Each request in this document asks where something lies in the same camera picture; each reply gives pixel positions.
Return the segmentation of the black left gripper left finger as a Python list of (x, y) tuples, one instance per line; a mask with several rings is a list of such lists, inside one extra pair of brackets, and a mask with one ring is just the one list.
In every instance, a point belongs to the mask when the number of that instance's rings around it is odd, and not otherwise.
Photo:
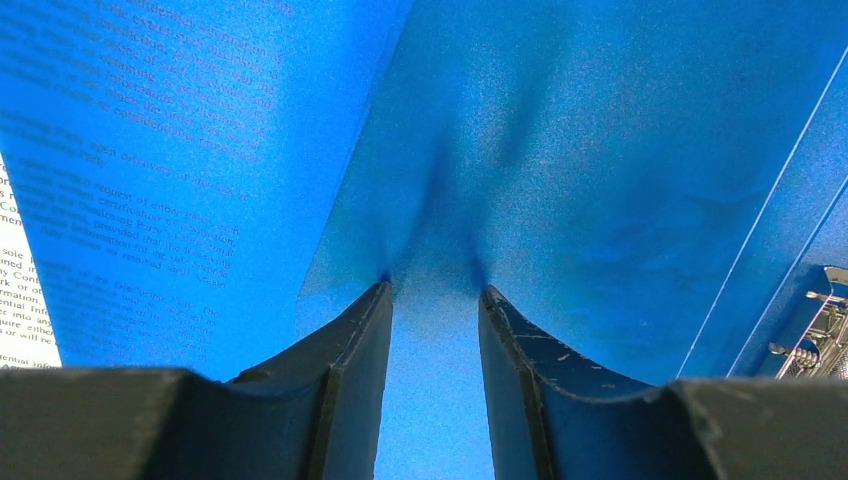
[(370, 479), (392, 288), (227, 382), (186, 369), (5, 370), (5, 479)]

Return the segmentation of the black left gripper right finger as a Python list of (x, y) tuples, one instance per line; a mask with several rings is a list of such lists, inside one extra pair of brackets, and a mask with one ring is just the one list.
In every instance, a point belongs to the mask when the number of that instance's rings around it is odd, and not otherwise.
[(499, 479), (843, 479), (847, 384), (684, 378), (661, 386), (592, 361), (500, 291), (479, 299)]

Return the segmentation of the blue plastic file folder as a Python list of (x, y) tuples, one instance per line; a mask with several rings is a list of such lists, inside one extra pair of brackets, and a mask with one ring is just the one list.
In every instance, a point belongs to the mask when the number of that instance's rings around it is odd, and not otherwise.
[(376, 473), (493, 475), (496, 286), (651, 384), (847, 259), (843, 1), (5, 1), (1, 154), (66, 367), (216, 380), (391, 281)]

